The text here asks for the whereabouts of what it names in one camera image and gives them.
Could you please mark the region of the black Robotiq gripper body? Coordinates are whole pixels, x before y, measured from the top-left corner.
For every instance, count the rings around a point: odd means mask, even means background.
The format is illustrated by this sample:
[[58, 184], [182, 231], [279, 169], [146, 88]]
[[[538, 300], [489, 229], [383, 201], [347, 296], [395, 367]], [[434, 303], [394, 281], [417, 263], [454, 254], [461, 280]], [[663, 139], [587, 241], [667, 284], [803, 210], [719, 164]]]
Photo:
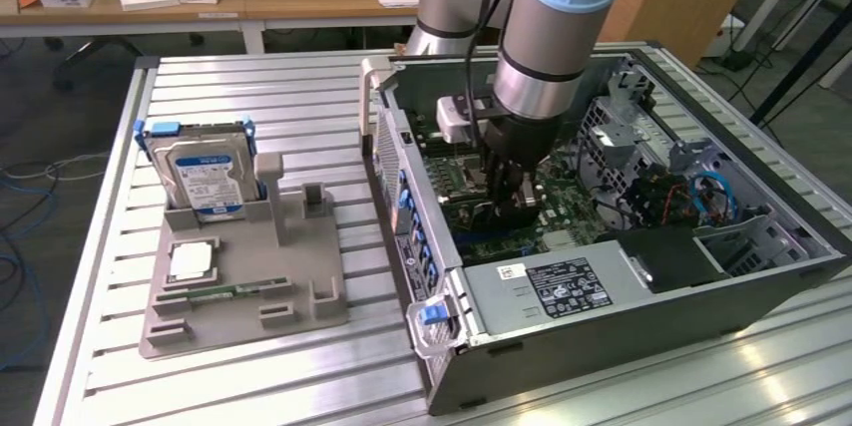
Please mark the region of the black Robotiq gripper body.
[[555, 136], [557, 118], [531, 120], [514, 115], [490, 118], [482, 137], [485, 163], [533, 170], [549, 154]]

